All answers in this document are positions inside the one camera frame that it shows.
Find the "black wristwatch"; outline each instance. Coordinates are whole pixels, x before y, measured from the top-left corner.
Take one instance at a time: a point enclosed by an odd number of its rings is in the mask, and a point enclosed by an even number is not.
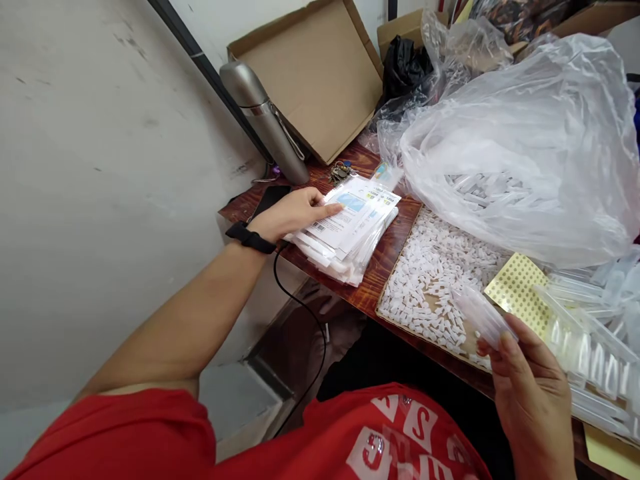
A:
[[[247,222],[236,222],[229,230],[227,230],[226,236],[240,240],[240,243],[244,247],[250,247],[258,252],[266,253],[267,255],[273,253],[276,249],[276,245],[268,240],[264,240],[258,232],[252,232],[247,230]]]

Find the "cardboard box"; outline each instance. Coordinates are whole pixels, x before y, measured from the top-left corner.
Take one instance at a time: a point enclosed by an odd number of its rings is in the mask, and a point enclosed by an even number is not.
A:
[[[317,0],[228,48],[246,62],[298,138],[329,164],[382,95],[382,63],[353,0]]]
[[[583,8],[553,29],[558,37],[574,33],[599,35],[640,15],[636,1],[599,1]]]
[[[449,24],[448,14],[444,12],[436,12],[435,16],[443,25]],[[396,35],[413,40],[414,48],[422,47],[424,42],[422,41],[422,33],[420,32],[421,24],[422,9],[380,25],[378,27],[378,47],[380,47],[380,58],[384,61],[387,50],[389,50],[389,44]]]

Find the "keychain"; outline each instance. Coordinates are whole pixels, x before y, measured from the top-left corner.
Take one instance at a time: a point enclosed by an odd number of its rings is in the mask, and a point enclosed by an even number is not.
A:
[[[338,160],[331,168],[331,173],[329,174],[329,183],[336,187],[338,186],[338,184],[340,184],[340,182],[344,181],[348,176],[350,176],[351,172],[352,170],[350,161],[342,162]]]

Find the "right hand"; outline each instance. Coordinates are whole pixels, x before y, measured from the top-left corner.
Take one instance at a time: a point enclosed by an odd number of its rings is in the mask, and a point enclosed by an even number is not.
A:
[[[478,355],[489,355],[495,406],[509,440],[516,476],[523,479],[575,479],[571,390],[555,356],[526,324],[507,314],[509,332],[498,351],[482,338]]]

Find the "person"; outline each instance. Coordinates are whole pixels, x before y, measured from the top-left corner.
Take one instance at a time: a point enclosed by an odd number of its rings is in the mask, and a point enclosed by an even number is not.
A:
[[[248,229],[275,243],[340,209],[304,188]],[[314,400],[301,428],[216,465],[198,378],[266,261],[252,248],[228,244],[116,350],[8,480],[490,478],[447,412],[398,383]],[[536,334],[516,317],[507,322],[519,342],[504,334],[496,351],[480,339],[478,354],[491,358],[495,406],[516,477],[574,479],[567,380]]]

